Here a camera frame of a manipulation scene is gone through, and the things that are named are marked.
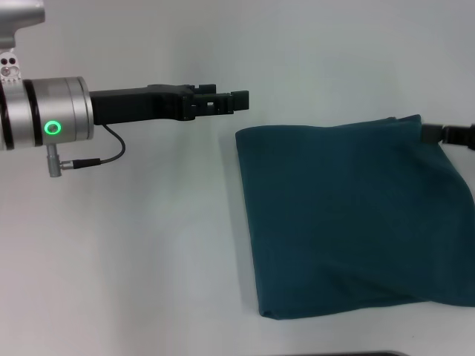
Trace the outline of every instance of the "dark green fabric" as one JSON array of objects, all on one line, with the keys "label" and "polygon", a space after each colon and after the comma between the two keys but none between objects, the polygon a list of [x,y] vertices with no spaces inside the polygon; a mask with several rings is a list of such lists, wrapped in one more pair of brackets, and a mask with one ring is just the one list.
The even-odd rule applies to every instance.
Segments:
[{"label": "dark green fabric", "polygon": [[421,118],[236,133],[265,317],[475,306],[474,201]]}]

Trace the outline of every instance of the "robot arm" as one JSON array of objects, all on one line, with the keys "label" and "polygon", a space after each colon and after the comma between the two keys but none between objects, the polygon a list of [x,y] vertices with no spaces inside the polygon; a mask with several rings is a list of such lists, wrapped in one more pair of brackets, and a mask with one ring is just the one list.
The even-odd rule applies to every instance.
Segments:
[{"label": "robot arm", "polygon": [[[81,77],[22,79],[13,53],[14,34],[45,20],[42,0],[0,0],[0,151],[46,145],[51,177],[61,170],[111,162],[125,143],[109,124],[151,119],[194,120],[249,109],[249,92],[216,93],[215,85],[149,85],[145,88],[89,92]],[[59,161],[56,144],[92,139],[103,125],[122,151],[113,159]]]}]

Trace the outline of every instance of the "white table surface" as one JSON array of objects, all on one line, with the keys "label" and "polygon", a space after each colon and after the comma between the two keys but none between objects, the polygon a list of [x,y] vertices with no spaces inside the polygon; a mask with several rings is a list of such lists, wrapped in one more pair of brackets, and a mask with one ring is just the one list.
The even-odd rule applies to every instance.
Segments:
[{"label": "white table surface", "polygon": [[[215,83],[251,110],[114,127],[114,164],[50,179],[0,154],[0,355],[475,354],[475,309],[421,303],[304,320],[257,313],[234,134],[420,113],[475,122],[475,3],[47,0],[17,35],[24,77],[91,90]],[[63,159],[119,150],[101,128]],[[471,187],[475,153],[447,152]]]}]

